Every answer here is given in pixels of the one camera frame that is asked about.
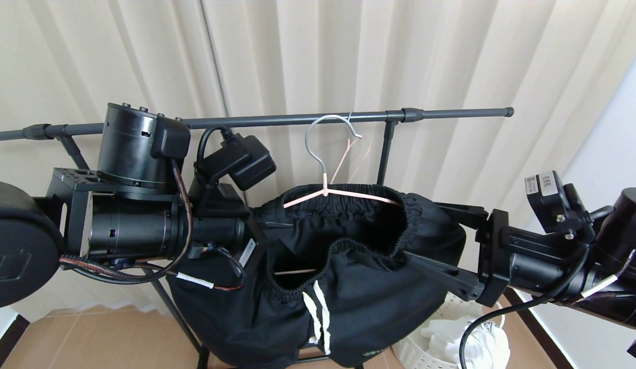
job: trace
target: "white plastic basket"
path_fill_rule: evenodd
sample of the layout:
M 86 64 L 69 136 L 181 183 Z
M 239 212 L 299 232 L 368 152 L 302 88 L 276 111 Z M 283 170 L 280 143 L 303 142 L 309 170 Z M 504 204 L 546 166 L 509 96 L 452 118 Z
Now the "white plastic basket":
M 463 301 L 459 297 L 448 293 L 445 302 L 427 321 L 420 325 L 409 336 L 401 339 L 391 346 L 393 353 L 400 361 L 404 369 L 458 369 L 457 364 L 439 360 L 426 352 L 429 340 L 421 336 L 420 329 L 427 327 L 431 319 L 456 320 L 465 315 L 479 318 L 484 313 L 482 305 L 475 301 Z M 502 316 L 500 327 L 504 325 L 505 317 Z

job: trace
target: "dark brown baseboard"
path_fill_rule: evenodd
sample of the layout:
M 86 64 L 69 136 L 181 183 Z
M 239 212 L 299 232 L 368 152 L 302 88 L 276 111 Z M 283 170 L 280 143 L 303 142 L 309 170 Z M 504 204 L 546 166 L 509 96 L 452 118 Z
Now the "dark brown baseboard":
M 507 301 L 512 305 L 521 304 L 523 302 L 521 297 L 511 288 L 507 288 L 504 295 L 507 297 Z M 559 350 L 557 344 L 550 338 L 550 335 L 547 334 L 541 323 L 536 320 L 536 317 L 534 317 L 534 314 L 531 313 L 530 310 L 521 310 L 518 314 L 557 369 L 574 369 L 564 356 L 564 353 Z
M 8 327 L 4 336 L 0 339 L 0 367 L 8 359 L 8 355 L 13 351 L 22 334 L 27 330 L 29 321 L 18 315 L 13 324 Z

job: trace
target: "white label sticker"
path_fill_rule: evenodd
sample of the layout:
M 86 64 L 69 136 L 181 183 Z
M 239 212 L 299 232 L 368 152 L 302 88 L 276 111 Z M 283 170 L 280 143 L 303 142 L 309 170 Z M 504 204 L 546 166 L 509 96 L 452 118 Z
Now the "white label sticker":
M 240 255 L 240 259 L 238 260 L 238 262 L 240 262 L 243 267 L 245 266 L 245 264 L 247 264 L 250 256 L 252 256 L 252 252 L 254 251 L 255 247 L 256 242 L 254 241 L 254 238 L 250 238 L 250 241 L 247 243 L 245 250 L 243 250 L 242 255 Z
M 550 196 L 559 193 L 557 191 L 557 183 L 555 183 L 555 173 L 546 171 L 539 175 L 539 184 L 541 185 L 541 195 Z
M 536 184 L 536 176 L 525 178 L 525 192 L 528 195 L 535 194 L 539 191 L 539 186 Z

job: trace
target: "curtain fold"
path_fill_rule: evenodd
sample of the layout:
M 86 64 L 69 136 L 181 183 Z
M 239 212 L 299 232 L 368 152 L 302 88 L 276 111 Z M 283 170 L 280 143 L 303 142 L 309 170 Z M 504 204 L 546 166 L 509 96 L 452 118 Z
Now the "curtain fold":
M 523 178 L 566 169 L 634 56 L 636 0 L 0 2 L 0 131 L 101 122 L 108 102 L 186 118 L 511 106 L 512 118 L 399 124 L 386 184 L 501 208 L 521 227 L 531 217 Z M 375 182 L 383 126 L 355 124 L 370 154 L 361 162 L 366 146 L 355 145 L 337 181 L 360 166 L 353 181 Z M 251 206 L 320 181 L 305 130 L 238 129 L 278 167 L 248 191 Z M 313 135 L 331 174 L 346 129 Z M 77 141 L 95 167 L 100 136 Z M 209 150 L 217 145 L 213 137 Z M 0 142 L 0 180 L 32 196 L 45 194 L 53 167 L 72 166 L 57 142 Z M 192 166 L 183 172 L 190 183 Z M 476 252 L 470 242 L 463 266 L 476 267 Z M 165 311 L 149 285 L 72 272 L 14 308 L 35 320 L 95 300 Z

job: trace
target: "robotic arm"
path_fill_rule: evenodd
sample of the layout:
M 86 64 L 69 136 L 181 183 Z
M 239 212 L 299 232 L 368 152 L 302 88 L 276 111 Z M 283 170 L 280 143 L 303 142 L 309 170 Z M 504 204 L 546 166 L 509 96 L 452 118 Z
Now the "robotic arm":
M 354 113 L 351 119 L 397 123 L 510 115 L 511 108 L 406 108 Z M 68 260 L 64 269 L 104 282 L 144 283 L 160 278 L 162 271 L 142 277 L 119 270 L 152 259 L 171 259 L 173 265 L 182 257 L 201 257 L 207 245 L 219 246 L 230 260 L 246 260 L 236 273 L 251 273 L 267 240 L 235 188 L 219 180 L 230 175 L 239 189 L 247 190 L 276 166 L 257 138 L 243 138 L 228 126 L 266 126 L 276 119 L 302 124 L 318 117 L 215 118 L 209 124 L 210 119 L 193 124 L 191 119 L 168 119 L 145 108 L 109 104 L 103 124 L 37 125 L 0 132 L 0 140 L 58 138 L 79 166 L 55 168 L 43 198 L 0 182 L 0 308 L 41 288 L 60 267 L 62 255 Z M 392 136 L 388 123 L 386 127 Z M 210 129 L 201 139 L 195 177 L 186 191 L 180 168 L 191 128 Z M 218 129 L 221 149 L 205 157 L 208 135 Z M 93 133 L 103 133 L 96 171 L 88 168 L 71 139 Z M 508 213 L 501 210 L 489 215 L 480 207 L 437 203 L 454 220 L 477 230 L 478 270 L 473 273 L 406 252 L 409 263 L 466 301 L 493 306 L 512 287 L 533 295 L 532 304 L 555 303 L 636 329 L 636 188 L 625 189 L 614 206 L 588 212 L 573 184 L 562 184 L 555 171 L 526 178 L 525 187 L 547 234 L 510 227 Z M 636 357 L 636 341 L 628 351 Z

